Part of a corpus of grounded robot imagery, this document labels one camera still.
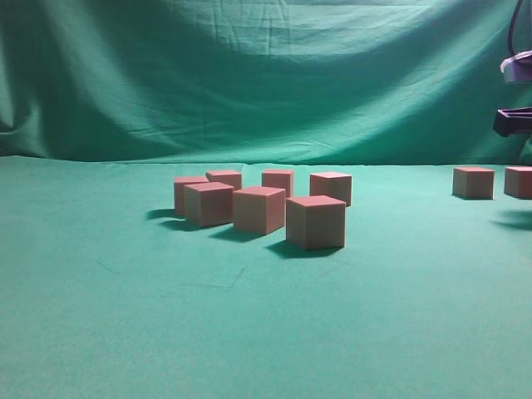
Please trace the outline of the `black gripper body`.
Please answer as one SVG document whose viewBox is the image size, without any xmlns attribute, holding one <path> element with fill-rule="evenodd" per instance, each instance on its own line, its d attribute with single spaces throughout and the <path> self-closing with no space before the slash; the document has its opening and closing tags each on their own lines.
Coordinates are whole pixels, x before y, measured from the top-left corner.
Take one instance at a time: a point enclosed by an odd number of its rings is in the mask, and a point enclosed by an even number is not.
<svg viewBox="0 0 532 399">
<path fill-rule="evenodd" d="M 495 113 L 493 130 L 500 136 L 530 134 L 532 131 L 532 108 L 499 109 Z"/>
</svg>

